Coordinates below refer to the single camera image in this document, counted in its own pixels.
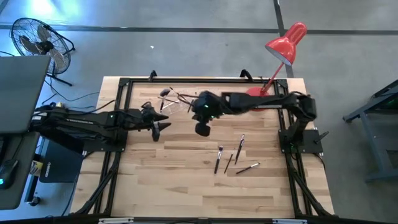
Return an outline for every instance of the concrete floor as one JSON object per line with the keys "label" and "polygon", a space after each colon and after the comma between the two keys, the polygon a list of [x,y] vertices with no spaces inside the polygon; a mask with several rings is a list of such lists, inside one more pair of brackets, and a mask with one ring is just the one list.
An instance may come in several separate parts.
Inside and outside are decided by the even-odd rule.
{"label": "concrete floor", "polygon": [[[285,28],[303,21],[309,29],[398,30],[398,1],[280,0]],[[34,17],[49,24],[115,27],[222,27],[276,29],[273,0],[9,0],[0,24]],[[264,49],[277,34],[158,32],[61,32],[77,51],[60,78],[72,82],[55,88],[67,98],[99,91],[105,75],[237,76],[248,69],[269,77],[278,61]],[[397,35],[306,35],[297,47],[294,77],[305,79],[317,101],[326,174],[337,215],[398,222],[398,182],[366,184],[375,162],[361,124],[341,119],[397,77]],[[17,55],[8,30],[0,30],[0,50]],[[286,77],[280,72],[279,77]],[[51,96],[44,86],[39,102]],[[67,103],[95,105],[97,96]],[[36,207],[21,204],[1,211],[0,220],[60,215],[72,184],[39,184],[44,200]]]}

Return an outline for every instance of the metal stand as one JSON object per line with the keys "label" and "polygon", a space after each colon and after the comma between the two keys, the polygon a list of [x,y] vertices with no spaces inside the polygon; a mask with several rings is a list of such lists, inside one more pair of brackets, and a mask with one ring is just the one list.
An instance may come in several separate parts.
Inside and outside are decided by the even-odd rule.
{"label": "metal stand", "polygon": [[67,81],[62,80],[62,79],[60,79],[60,78],[57,78],[55,75],[46,74],[46,76],[48,76],[48,77],[50,77],[50,78],[53,78],[53,79],[55,79],[55,80],[58,81],[58,82],[62,82],[63,84],[66,84],[66,85],[68,85],[68,86],[72,86],[71,83],[68,83]]}
{"label": "metal stand", "polygon": [[393,179],[398,177],[398,169],[394,168],[388,155],[388,150],[396,151],[395,141],[393,139],[383,139],[381,141],[390,142],[391,147],[380,145],[380,136],[375,134],[371,127],[368,114],[397,114],[396,110],[379,110],[381,106],[384,106],[388,102],[396,99],[398,96],[398,80],[392,82],[390,85],[384,87],[377,93],[375,93],[372,99],[364,106],[360,107],[356,111],[343,117],[343,120],[347,123],[351,123],[356,118],[361,118],[363,128],[366,133],[366,137],[371,145],[372,153],[376,158],[376,164],[379,168],[379,172],[370,174],[365,178],[366,182],[374,180]]}

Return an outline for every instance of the wooden table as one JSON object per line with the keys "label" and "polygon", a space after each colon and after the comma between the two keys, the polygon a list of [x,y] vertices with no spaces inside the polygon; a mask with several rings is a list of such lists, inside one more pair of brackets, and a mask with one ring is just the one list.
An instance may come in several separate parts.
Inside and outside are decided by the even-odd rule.
{"label": "wooden table", "polygon": [[[116,98],[119,78],[104,77],[98,107]],[[289,91],[306,92],[303,79],[287,80]],[[159,110],[160,100],[157,97],[169,86],[191,94],[199,94],[203,90],[220,94],[222,91],[245,92],[258,84],[136,83],[130,107],[138,108],[144,102],[151,101]],[[103,110],[110,111],[113,107],[111,104]],[[192,115],[187,111],[171,114],[168,122],[172,125],[161,132],[159,142],[153,142],[148,131],[129,133],[119,166],[112,216],[294,217],[285,158],[277,138],[277,111],[223,116],[211,122],[208,137],[195,133],[197,122],[191,119]],[[245,143],[239,161],[236,165],[232,162],[224,174],[229,156],[238,146],[242,134],[245,134]],[[224,146],[224,151],[219,171],[214,175],[220,145]],[[97,188],[103,157],[103,152],[96,152],[83,161],[71,212],[81,208]],[[309,189],[324,208],[333,213],[321,162],[311,154],[303,154],[302,157]],[[235,175],[237,170],[256,162],[261,165]],[[298,190],[298,195],[300,208],[304,211],[301,190]],[[102,207],[107,197],[108,189],[105,189]]]}

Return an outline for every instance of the electric fan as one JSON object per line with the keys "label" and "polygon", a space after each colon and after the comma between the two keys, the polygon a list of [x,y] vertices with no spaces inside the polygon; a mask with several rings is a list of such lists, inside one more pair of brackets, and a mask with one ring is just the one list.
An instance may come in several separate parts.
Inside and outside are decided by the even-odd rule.
{"label": "electric fan", "polygon": [[[11,28],[11,39],[21,55],[49,55],[51,61],[47,73],[54,75],[65,72],[70,65],[70,52],[74,44],[52,27],[37,19],[17,19]],[[69,49],[65,41],[71,43]]]}

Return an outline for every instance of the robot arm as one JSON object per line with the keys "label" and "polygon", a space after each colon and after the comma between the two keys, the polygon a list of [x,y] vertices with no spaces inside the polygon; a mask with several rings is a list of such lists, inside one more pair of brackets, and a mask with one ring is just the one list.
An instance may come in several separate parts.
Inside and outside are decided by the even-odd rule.
{"label": "robot arm", "polygon": [[56,106],[41,106],[35,110],[30,124],[31,131],[68,148],[83,147],[86,141],[116,145],[120,130],[152,130],[152,138],[158,141],[160,131],[171,123],[159,123],[169,118],[158,114],[149,102],[142,109],[114,110],[101,113],[84,113]]}
{"label": "robot arm", "polygon": [[206,124],[224,114],[243,114],[253,109],[284,108],[291,111],[297,118],[291,130],[290,138],[299,141],[302,131],[308,122],[317,117],[315,100],[308,95],[292,92],[280,96],[250,96],[245,93],[222,93],[217,96],[209,91],[203,91],[193,102],[192,119],[198,121],[195,127],[197,134],[208,136],[210,127]]}

